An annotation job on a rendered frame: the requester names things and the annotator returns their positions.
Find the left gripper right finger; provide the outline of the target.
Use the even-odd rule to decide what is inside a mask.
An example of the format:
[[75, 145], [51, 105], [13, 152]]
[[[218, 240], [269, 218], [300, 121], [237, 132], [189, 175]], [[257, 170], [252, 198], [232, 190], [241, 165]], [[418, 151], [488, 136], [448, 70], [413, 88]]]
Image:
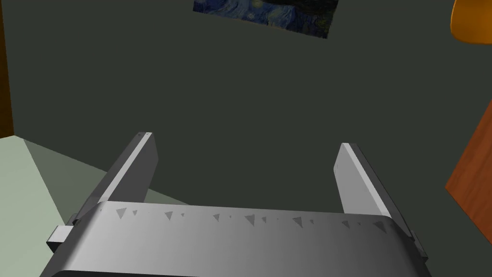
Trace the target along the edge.
[[357, 144], [341, 143], [333, 172], [344, 213], [389, 217], [408, 237], [414, 238], [404, 217]]

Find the blue swirly wall painting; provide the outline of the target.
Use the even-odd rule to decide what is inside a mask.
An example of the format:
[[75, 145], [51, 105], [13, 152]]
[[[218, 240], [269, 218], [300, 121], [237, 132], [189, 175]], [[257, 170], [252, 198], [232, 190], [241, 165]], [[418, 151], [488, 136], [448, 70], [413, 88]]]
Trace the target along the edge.
[[194, 0], [193, 11], [326, 39], [339, 0]]

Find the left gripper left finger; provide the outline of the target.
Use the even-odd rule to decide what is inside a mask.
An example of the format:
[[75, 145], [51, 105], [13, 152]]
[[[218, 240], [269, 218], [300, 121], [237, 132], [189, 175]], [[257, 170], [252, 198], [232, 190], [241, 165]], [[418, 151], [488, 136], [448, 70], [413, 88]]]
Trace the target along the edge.
[[143, 202], [157, 163], [154, 135], [151, 132], [137, 133], [67, 225], [74, 225], [103, 201]]

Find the reddish brown wooden furniture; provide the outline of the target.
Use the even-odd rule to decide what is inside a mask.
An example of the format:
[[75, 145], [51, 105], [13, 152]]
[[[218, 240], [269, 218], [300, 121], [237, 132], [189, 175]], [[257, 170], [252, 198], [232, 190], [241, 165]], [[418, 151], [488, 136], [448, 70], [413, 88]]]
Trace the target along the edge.
[[492, 245], [492, 99], [445, 189]]

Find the orange rounded object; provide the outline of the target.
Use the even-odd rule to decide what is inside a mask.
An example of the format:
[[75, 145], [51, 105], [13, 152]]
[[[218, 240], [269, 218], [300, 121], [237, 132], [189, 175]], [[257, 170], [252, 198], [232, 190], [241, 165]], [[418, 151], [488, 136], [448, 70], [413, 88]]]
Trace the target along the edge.
[[492, 0], [455, 0], [450, 31], [464, 43], [492, 45]]

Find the dark brown wooden door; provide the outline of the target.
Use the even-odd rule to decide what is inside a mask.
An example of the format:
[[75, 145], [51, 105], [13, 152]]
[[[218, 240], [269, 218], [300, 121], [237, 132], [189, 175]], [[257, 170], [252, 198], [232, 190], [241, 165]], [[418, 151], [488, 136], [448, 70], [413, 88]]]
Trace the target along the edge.
[[0, 0], [0, 139], [14, 135], [2, 1]]

